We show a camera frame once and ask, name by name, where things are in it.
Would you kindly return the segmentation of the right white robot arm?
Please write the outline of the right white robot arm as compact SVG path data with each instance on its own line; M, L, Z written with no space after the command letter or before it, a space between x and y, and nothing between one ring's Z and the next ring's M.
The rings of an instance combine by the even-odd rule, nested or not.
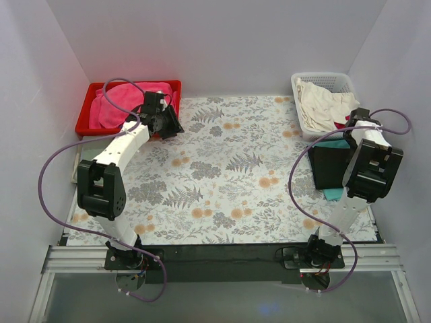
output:
M350 113L343 138L353 153L343 175L343 193L329 224L312 234L304 253L311 266L331 264L341 252L346 234L358 215L377 199L386 197L403 159L403 150L383 137L381 123L365 108Z

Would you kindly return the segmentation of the black t shirt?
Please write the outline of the black t shirt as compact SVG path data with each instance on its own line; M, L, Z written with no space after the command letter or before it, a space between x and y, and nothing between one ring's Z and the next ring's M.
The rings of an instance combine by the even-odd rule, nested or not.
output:
M349 149L312 147L308 151L314 185L317 190L343 188L342 180L347 169Z

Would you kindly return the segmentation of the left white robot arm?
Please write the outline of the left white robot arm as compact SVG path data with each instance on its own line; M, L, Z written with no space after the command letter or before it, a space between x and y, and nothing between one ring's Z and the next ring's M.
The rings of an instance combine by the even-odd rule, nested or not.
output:
M124 135L115 137L91 160L77 167L77 204L93 217L109 236L106 246L127 268L137 268L143 256L126 245L139 248L141 242L131 229L123 210L127 202L122 173L139 148L154 135L175 137L184 129L172 105L161 91L146 92L143 103L132 109L123 123Z

